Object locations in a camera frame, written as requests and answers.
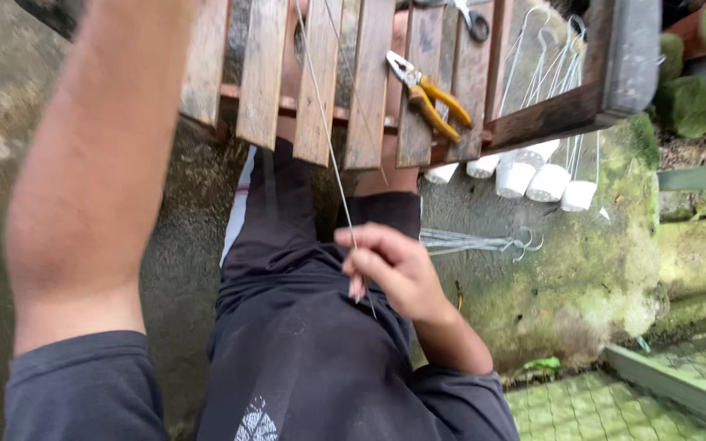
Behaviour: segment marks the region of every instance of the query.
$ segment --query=yellow-handled pliers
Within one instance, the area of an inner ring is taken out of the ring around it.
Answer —
[[[422,75],[415,66],[393,51],[388,51],[386,60],[394,71],[394,75],[407,86],[407,101],[412,105],[417,105],[421,110],[421,115],[424,115],[424,119],[441,135],[455,144],[458,143],[460,141],[459,134],[454,130],[454,127],[443,121],[429,98],[440,100],[449,107],[449,111],[459,119],[462,125],[469,127],[470,115],[467,114],[459,101],[451,94],[438,89],[428,76]]]

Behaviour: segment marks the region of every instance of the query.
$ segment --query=white stripe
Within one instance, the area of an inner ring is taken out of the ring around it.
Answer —
[[[255,151],[257,147],[250,145],[250,153],[247,154],[247,160],[244,163],[244,168],[241,169],[241,175],[239,175],[239,187],[242,185],[250,185],[250,177],[252,175],[252,168],[255,167]],[[225,247],[222,250],[222,257],[220,259],[220,267],[222,267],[223,262],[225,262],[225,256],[228,255],[230,247],[233,246],[233,242],[239,237],[241,233],[241,227],[244,226],[244,214],[247,211],[247,196],[250,191],[239,193],[238,188],[235,196],[233,196],[233,208],[230,209],[230,218],[228,219],[228,227],[225,228]]]

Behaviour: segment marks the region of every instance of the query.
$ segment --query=pliers handle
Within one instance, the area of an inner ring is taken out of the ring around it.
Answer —
[[[424,119],[441,135],[455,144],[459,143],[461,139],[460,135],[454,130],[454,127],[443,121],[443,118],[441,118],[440,114],[435,110],[435,106],[429,101],[430,98],[440,100],[443,104],[448,106],[449,112],[455,115],[462,125],[468,127],[471,125],[470,115],[467,114],[459,101],[451,94],[440,90],[431,78],[426,75],[421,75],[418,84],[408,89],[407,101],[417,106],[421,110],[421,115],[424,115]]]

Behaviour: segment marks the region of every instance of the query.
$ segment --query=hand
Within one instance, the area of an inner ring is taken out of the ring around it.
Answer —
[[[380,285],[391,307],[406,319],[440,323],[457,315],[421,243],[373,223],[353,227],[353,234],[358,249],[351,249],[342,265],[342,272],[351,278],[351,297],[364,297],[366,276]],[[339,245],[353,248],[349,228],[338,229],[334,238]]]

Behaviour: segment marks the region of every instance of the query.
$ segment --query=shirt sleeve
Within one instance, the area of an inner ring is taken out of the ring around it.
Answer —
[[[146,336],[111,331],[58,341],[10,364],[5,440],[167,440]]]
[[[458,441],[519,439],[495,372],[463,374],[430,364],[413,372],[409,385]]]

